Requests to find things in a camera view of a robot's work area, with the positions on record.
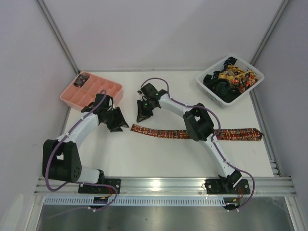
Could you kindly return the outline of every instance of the white wall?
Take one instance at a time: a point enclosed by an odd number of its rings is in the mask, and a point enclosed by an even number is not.
[[[257,94],[278,163],[291,176],[308,217],[308,1],[294,0],[256,67],[265,80]]]
[[[46,0],[80,70],[250,61],[282,0]]]
[[[60,94],[75,74],[34,0],[2,0],[0,28],[0,222],[21,193],[18,231],[41,175],[43,143],[63,125]]]

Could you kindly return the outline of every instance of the wire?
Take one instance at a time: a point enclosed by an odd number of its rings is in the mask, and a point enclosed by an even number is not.
[[[239,188],[237,189],[237,191],[238,191],[238,192],[241,192],[242,196],[239,197],[239,199],[242,199],[242,198],[244,197],[244,193],[243,193],[242,189],[239,187]]]
[[[104,92],[104,96],[102,98],[102,100],[90,111],[88,112],[84,117],[88,117],[93,111],[95,111],[102,103],[103,101],[105,100],[106,98],[106,95],[107,95],[107,91],[106,90],[102,90],[101,91],[101,94]],[[46,187],[49,189],[49,191],[51,192],[56,192],[58,191],[59,189],[61,189],[62,187],[64,187],[65,185],[68,184],[68,182],[65,182],[63,183],[62,185],[60,185],[58,188],[56,189],[53,189],[50,184],[49,184],[49,169],[50,169],[50,166],[51,166],[51,162],[52,162],[52,159],[55,155],[55,153],[57,152],[58,148],[61,146],[61,144],[65,141],[65,139],[69,136],[70,133],[72,133],[72,131],[82,122],[83,120],[82,118],[80,120],[78,120],[72,127],[71,129],[68,131],[68,133],[66,135],[64,135],[64,137],[60,140],[60,142],[58,142],[58,144],[55,146],[55,148],[53,149],[53,151],[51,152],[51,155],[48,159],[48,162],[47,162],[47,165],[46,165],[46,171],[45,171],[45,183],[46,183]]]
[[[109,188],[109,195],[108,195],[108,197],[111,197],[111,196],[112,196],[112,189]]]
[[[90,183],[84,183],[86,185],[90,185],[90,186],[100,186],[100,187],[107,187],[109,188],[110,190],[114,190],[115,191],[115,197],[114,199],[112,199],[109,203],[107,203],[106,205],[104,205],[103,207],[101,208],[90,208],[89,206],[88,207],[85,207],[85,206],[82,206],[82,207],[77,207],[77,208],[72,208],[72,209],[69,209],[67,211],[64,211],[64,212],[61,212],[61,213],[57,213],[55,215],[52,215],[52,216],[49,216],[47,217],[47,219],[50,219],[50,218],[54,218],[54,217],[57,217],[57,216],[60,216],[60,215],[63,215],[65,213],[69,213],[69,212],[72,212],[72,211],[75,211],[75,210],[79,210],[79,209],[91,209],[93,212],[96,212],[96,211],[101,211],[103,209],[106,209],[109,205],[111,205],[117,198],[117,190],[114,186],[112,185],[107,185],[107,184],[90,184]]]
[[[247,175],[251,178],[251,180],[252,180],[252,184],[253,184],[252,191],[251,191],[251,194],[250,194],[249,198],[247,199],[247,201],[246,201],[244,204],[242,204],[242,205],[240,206],[240,207],[243,207],[243,206],[244,206],[245,204],[247,204],[247,203],[251,200],[251,198],[253,197],[253,195],[254,195],[254,193],[255,193],[256,182],[255,182],[254,177],[253,177],[249,172],[244,171],[244,170],[241,170],[241,169],[239,169],[239,168],[233,166],[232,164],[230,164],[230,163],[227,161],[227,159],[223,156],[223,154],[221,153],[221,151],[220,151],[220,149],[218,148],[218,146],[216,145],[216,143],[213,142],[214,137],[220,133],[220,129],[221,129],[221,123],[220,123],[220,121],[219,121],[217,115],[216,115],[214,112],[212,112],[211,110],[209,110],[208,108],[206,108],[206,107],[199,106],[199,105],[186,105],[186,104],[184,104],[184,103],[181,103],[181,102],[179,102],[179,101],[173,99],[173,98],[170,96],[169,84],[168,84],[168,82],[165,81],[165,80],[162,79],[162,78],[158,78],[158,77],[149,78],[149,79],[147,79],[146,81],[144,81],[144,82],[141,84],[141,88],[143,87],[143,85],[144,85],[146,82],[148,82],[149,80],[152,80],[152,79],[158,79],[158,80],[161,80],[161,81],[163,81],[163,82],[166,83],[166,85],[167,85],[167,94],[168,94],[168,97],[171,99],[171,101],[173,101],[173,102],[175,102],[175,103],[177,103],[177,104],[179,104],[179,105],[181,105],[181,106],[188,107],[188,108],[199,108],[199,109],[206,110],[206,111],[208,111],[210,114],[212,114],[212,115],[214,116],[214,118],[216,119],[216,121],[217,121],[217,123],[218,123],[218,129],[217,129],[217,131],[213,134],[213,136],[211,137],[211,141],[212,141],[212,143],[214,144],[216,150],[218,151],[220,157],[222,158],[222,160],[223,160],[228,166],[230,166],[231,168],[233,168],[233,169],[235,169],[235,170],[237,170],[237,171],[240,171],[240,172],[242,172],[242,173],[247,174]]]

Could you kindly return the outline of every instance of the pink tray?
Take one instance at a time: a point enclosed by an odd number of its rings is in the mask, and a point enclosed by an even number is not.
[[[102,90],[107,91],[107,95],[114,99],[116,106],[123,98],[121,84],[88,72],[81,72],[80,74],[89,76],[88,80],[82,85],[82,87],[78,88],[74,85],[74,82],[78,77],[77,76],[60,96],[60,99],[63,100],[68,106],[81,111],[90,102],[93,102],[96,94],[100,93]]]

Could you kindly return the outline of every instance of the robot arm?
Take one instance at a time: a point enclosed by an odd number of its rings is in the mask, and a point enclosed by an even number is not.
[[[226,162],[230,163],[214,134],[214,124],[206,110],[200,108],[187,108],[172,101],[165,90],[157,91],[155,87],[148,83],[139,91],[141,100],[137,101],[138,116],[137,122],[148,119],[153,115],[152,110],[156,107],[169,110],[183,117],[186,129],[190,137],[199,142],[210,155],[216,164],[219,177],[225,182],[225,187],[234,188],[242,179],[242,175],[238,170],[230,167]],[[220,150],[226,160],[223,160],[214,146]]]
[[[104,173],[102,170],[92,169],[81,165],[78,148],[82,142],[100,123],[107,125],[110,132],[123,131],[121,127],[128,128],[127,123],[119,107],[113,104],[113,98],[106,95],[103,103],[92,113],[88,113],[97,106],[103,94],[97,94],[95,102],[90,103],[82,109],[80,123],[73,125],[70,134],[66,133],[55,140],[46,140],[43,146],[43,176],[45,177],[47,162],[56,145],[67,136],[56,150],[49,168],[49,179],[61,180],[71,183],[104,183]]]

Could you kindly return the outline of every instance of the small object in tray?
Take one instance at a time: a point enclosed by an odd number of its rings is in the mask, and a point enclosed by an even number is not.
[[[254,85],[258,81],[253,71],[247,71],[236,76],[232,80],[231,86],[237,88],[241,93],[244,93],[248,88]]]
[[[75,85],[76,87],[78,87],[78,88],[81,88],[82,85],[84,85],[85,82],[88,80],[88,78],[89,78],[89,76],[84,76],[84,75],[80,74],[80,75],[76,78],[76,80],[75,80],[75,82],[74,82],[74,85]]]

